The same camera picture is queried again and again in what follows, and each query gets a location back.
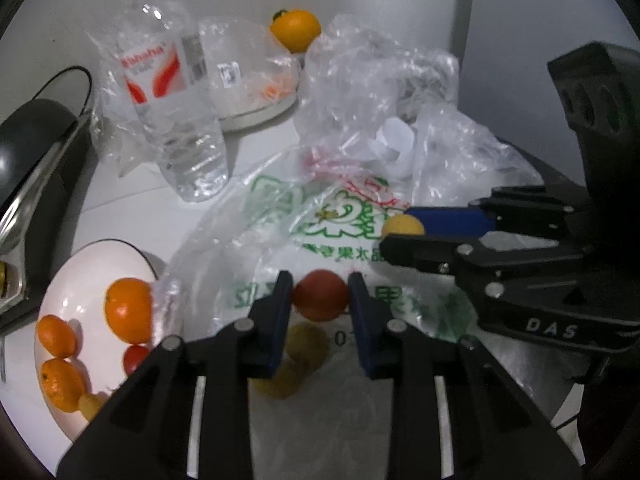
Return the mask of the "small yellow-green fruit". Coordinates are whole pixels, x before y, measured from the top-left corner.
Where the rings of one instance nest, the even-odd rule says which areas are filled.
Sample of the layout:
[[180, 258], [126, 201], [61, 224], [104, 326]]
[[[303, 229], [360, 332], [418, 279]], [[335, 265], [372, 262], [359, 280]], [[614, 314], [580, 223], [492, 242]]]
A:
[[329, 337], [318, 325], [299, 323], [288, 330], [285, 351], [307, 373], [313, 373], [322, 367], [329, 357]]
[[382, 227], [381, 236], [387, 235], [417, 235], [425, 234], [424, 225], [411, 214], [398, 214], [387, 219]]
[[307, 377], [306, 370], [292, 360], [285, 360], [274, 373], [273, 378], [250, 380], [256, 392], [270, 399], [284, 400], [295, 394]]
[[90, 392], [83, 393], [78, 400], [78, 410], [87, 422], [91, 422], [96, 417], [103, 405], [102, 396]]

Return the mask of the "cherry tomato bottom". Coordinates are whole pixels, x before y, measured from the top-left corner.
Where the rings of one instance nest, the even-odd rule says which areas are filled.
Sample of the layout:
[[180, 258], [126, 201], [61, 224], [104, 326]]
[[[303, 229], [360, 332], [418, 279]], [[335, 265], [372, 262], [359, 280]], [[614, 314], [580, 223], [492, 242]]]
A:
[[292, 303], [309, 321], [329, 322], [347, 308], [349, 290], [336, 273], [319, 269], [308, 273], [294, 287]]

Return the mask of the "cherry tomato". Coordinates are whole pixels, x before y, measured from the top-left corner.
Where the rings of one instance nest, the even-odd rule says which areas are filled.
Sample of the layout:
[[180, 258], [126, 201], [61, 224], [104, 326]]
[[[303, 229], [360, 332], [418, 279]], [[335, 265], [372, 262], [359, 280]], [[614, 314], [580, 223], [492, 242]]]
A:
[[134, 374], [140, 364], [150, 354], [150, 349], [141, 344], [132, 344], [122, 356], [122, 368], [127, 377]]
[[349, 290], [336, 273], [319, 269], [308, 273], [294, 287], [292, 303], [309, 321], [329, 322], [347, 308]]

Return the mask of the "mandarin orange bottom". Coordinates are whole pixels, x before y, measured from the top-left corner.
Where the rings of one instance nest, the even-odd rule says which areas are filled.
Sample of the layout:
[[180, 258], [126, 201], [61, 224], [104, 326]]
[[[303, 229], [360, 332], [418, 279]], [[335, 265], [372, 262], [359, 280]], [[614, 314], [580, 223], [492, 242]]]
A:
[[105, 321], [127, 344], [147, 344], [152, 332], [152, 290], [140, 278], [120, 278], [107, 289]]

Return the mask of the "mandarin orange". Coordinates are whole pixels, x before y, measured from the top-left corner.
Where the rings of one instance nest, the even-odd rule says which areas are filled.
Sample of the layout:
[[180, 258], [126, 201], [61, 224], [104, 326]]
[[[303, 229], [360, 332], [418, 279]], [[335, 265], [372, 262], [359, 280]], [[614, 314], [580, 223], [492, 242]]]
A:
[[105, 321], [127, 344], [147, 344], [152, 332], [152, 290], [140, 278], [120, 278], [107, 289]]
[[40, 318], [37, 337], [43, 348], [55, 358], [71, 358], [77, 352], [77, 338], [73, 329], [56, 315], [48, 314]]
[[40, 386], [51, 403], [64, 413], [76, 412], [79, 400], [87, 392], [84, 378], [71, 362], [60, 358], [47, 360], [40, 367]]

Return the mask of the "small yellow-green fruit bottom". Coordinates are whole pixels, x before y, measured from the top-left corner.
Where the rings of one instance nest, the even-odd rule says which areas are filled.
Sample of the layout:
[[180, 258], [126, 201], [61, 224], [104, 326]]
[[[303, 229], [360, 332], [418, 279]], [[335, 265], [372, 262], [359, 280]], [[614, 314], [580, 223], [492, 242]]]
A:
[[285, 360], [274, 373], [273, 378], [250, 380], [256, 392], [270, 399], [284, 400], [295, 394], [307, 377], [306, 370], [292, 360]]

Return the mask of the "crumpled clear plastic bag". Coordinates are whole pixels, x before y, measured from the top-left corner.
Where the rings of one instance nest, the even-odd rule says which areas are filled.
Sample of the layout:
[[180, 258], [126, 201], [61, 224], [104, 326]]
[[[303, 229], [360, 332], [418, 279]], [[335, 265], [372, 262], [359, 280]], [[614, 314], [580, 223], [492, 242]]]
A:
[[540, 185], [516, 148], [458, 109], [459, 61], [338, 14], [305, 55], [294, 117], [331, 172], [368, 172], [418, 206], [463, 206], [494, 188]]

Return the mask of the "white plate black rim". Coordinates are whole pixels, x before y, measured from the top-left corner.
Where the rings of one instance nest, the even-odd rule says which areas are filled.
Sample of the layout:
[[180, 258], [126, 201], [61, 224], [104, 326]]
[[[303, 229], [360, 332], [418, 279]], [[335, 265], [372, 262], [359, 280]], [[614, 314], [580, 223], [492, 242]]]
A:
[[148, 259], [123, 240], [98, 240], [68, 258], [44, 294], [39, 316], [55, 315], [70, 324], [77, 351], [66, 359], [78, 370], [88, 393], [106, 400], [126, 380], [122, 357], [127, 344], [108, 327], [104, 300], [120, 278], [156, 280]]

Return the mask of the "clear bag over white bowl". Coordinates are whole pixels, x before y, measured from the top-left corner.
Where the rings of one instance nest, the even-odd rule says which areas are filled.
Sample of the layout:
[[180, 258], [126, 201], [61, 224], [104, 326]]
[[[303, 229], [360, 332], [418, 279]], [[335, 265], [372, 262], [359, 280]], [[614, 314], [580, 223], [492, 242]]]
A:
[[[297, 99], [300, 65], [269, 28], [244, 18], [198, 22], [209, 94], [224, 133], [253, 128], [288, 110]], [[90, 132], [100, 162], [119, 177], [152, 160], [142, 125], [118, 67], [112, 32], [91, 39], [100, 56]]]

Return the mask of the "clear plastic water bottle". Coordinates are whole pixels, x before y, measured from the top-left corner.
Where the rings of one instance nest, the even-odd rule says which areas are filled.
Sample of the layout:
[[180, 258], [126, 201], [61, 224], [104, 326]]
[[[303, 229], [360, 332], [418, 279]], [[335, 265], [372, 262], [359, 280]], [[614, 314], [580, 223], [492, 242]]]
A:
[[115, 44], [160, 173], [182, 200], [209, 200], [226, 185], [229, 167], [198, 22], [181, 0], [127, 0]]

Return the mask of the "large orange on bowl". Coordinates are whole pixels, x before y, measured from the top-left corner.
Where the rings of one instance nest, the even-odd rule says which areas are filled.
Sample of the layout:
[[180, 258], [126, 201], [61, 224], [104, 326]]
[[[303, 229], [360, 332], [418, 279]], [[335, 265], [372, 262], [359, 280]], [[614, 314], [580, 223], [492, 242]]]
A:
[[281, 10], [273, 15], [270, 30], [291, 53], [305, 53], [321, 35], [321, 24], [309, 11]]

